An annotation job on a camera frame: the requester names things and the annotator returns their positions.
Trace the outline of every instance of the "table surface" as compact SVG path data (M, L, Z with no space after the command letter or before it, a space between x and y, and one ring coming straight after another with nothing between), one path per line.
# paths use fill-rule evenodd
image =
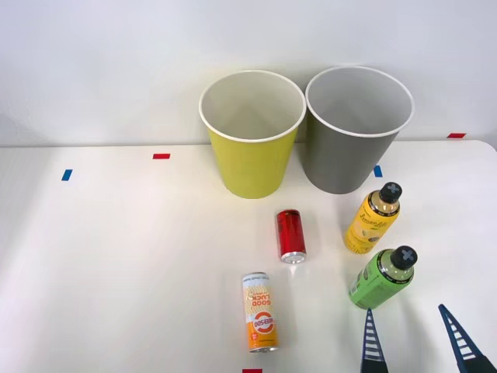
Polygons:
M495 150L395 142L383 178L347 195L315 188L301 151L277 192L245 200L224 188L208 145L0 149L0 371L358 372L366 312L347 286L400 245L419 261L412 284L374 310L389 371L457 371L440 303L497 364ZM342 234L387 181L404 190L401 215L372 253L353 254ZM308 248L296 266L277 254L286 208L300 210ZM251 271L273 285L281 348L270 354L247 351Z

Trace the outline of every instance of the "bottle cap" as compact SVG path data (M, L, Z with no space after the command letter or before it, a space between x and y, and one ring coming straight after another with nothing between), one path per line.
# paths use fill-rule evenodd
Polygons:
M418 261L418 254L409 246L399 246L390 255L391 263L399 270L408 270Z
M380 190L380 198L388 204L394 204L402 194L402 188L397 183L386 183Z

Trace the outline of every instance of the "cup rim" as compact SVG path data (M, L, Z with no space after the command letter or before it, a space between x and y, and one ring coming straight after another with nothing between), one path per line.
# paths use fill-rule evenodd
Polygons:
M343 130L342 128L335 127L335 126L331 125L330 123L328 123L323 118L321 118L314 111L314 109L312 108L311 102L309 101L309 89L311 88L312 83L316 79L318 79L321 75L324 75L324 74L326 74L326 73L328 73L330 71L342 70L342 69L358 69L358 70L373 71L373 72L376 72L377 74L383 75L383 76L389 78L390 80L392 80L393 82L397 83L404 90L405 94L409 98L409 101L411 102L411 113L409 114L409 117L407 118L407 120L401 126L395 128L394 130L388 131L388 132L382 132L382 133L379 133L379 134L360 134L360 133L357 133L357 132L350 132L350 131L347 131L347 130ZM367 66L337 66L337 67L334 67L334 68L328 68L328 69L326 69L324 71L321 71L314 78L312 78L311 81L308 83L308 86L305 89L305 102L306 102L306 104L308 106L309 111L311 111L312 115L317 120L319 120L321 123L323 123L326 127L331 128L331 129L333 129L333 130L335 130L337 132L340 132L342 134L347 134L349 136L353 136L355 138L383 138L383 137L389 136L391 134L396 134L396 133L398 133L400 130L402 130L404 127L406 127L409 124L409 122L411 121L412 117L414 116L414 112L415 112L414 98L412 97L412 94L409 92L408 88L402 82L400 82L398 79L394 78L390 74L387 74L386 72L383 72L381 70L377 70L376 68L368 68Z
M280 133L280 134L277 134L275 136L272 136L270 138L236 138L234 136L230 136L228 134L224 134L222 133L221 131L219 131L217 128L214 128L214 126L212 126L212 124L209 123L209 121L206 119L206 117L203 115L203 111L202 111L202 102L203 102L203 99L205 97L205 95L209 92L209 90L215 85L217 84L218 82L220 82L221 80L223 79L226 79L227 77L229 76L232 76L232 75L239 75L239 74L245 74L247 72L257 72L257 73L262 73L262 74L267 74L267 75L273 75L273 76L276 76L278 78L281 78L282 80L286 81L286 82L289 82L290 85L292 85L296 90L297 92L299 93L300 97L301 97L301 100L302 100L302 114L301 116L298 118L298 120L295 122L295 124L290 127L289 129L287 129L286 131ZM290 80L289 78L287 78L286 76L283 76L283 75L280 75L280 74L277 74L275 72L271 72L271 71L266 71L266 70L241 70L241 71L236 71L236 72L232 72L230 74L226 74L226 75L223 75L221 76L220 78L217 78L216 80L214 80L212 83L210 83L202 92L202 94L200 95L200 100L199 100L199 113L200 113L200 117L202 118L202 121L203 123L211 130L213 131L215 134L218 134L219 136L223 137L223 138L227 138L228 140L232 140L232 141L236 141L236 142L244 142L244 143L249 143L249 144L255 144L255 143L262 143L262 142L269 142L269 141L273 141L273 140L277 140L278 138L282 138L286 135L288 135L289 133L291 133L293 130L297 129L298 126L302 123L302 120L304 120L304 117L305 117L305 114L307 113L307 102L306 102L306 99L305 99L305 96L304 96L304 93L302 92L302 90L299 88L299 86L297 84L295 84L292 80Z

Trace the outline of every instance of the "red can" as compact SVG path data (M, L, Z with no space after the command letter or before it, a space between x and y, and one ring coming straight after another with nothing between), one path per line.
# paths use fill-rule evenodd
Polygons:
M295 264L305 260L304 233L302 231L301 213L297 210L281 211L278 221L278 239L280 258L285 263Z

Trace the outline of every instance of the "plastic bottle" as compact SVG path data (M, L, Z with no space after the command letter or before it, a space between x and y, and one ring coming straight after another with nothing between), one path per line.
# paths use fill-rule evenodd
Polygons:
M411 284L417 260L418 254L409 246L380 251L351 283L350 300L363 309L374 309Z
M390 182L366 196L345 234L344 241L349 250L366 254L373 249L397 219L401 194L401 186Z

